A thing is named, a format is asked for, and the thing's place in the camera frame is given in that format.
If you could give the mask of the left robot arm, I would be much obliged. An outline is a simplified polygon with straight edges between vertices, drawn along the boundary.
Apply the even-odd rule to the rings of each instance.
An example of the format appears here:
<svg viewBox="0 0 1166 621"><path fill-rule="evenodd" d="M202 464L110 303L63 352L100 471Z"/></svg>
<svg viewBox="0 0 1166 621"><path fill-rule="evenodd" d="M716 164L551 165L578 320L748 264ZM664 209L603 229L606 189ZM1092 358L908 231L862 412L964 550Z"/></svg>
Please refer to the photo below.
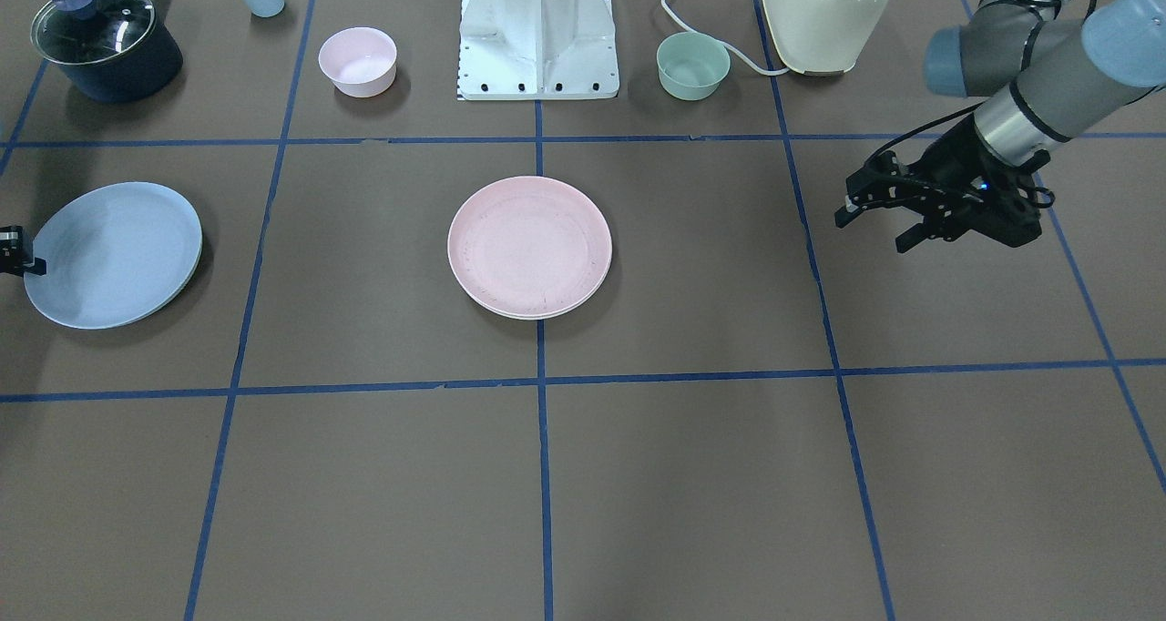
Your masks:
<svg viewBox="0 0 1166 621"><path fill-rule="evenodd" d="M1116 110L1163 90L1163 0L1114 0L1067 21L1068 0L979 0L972 19L933 35L925 82L974 98L913 163L883 144L847 179L842 228L874 209L909 209L895 238L907 252L969 231L1007 247L1041 234L1055 195L1037 170L1055 149Z"/></svg>

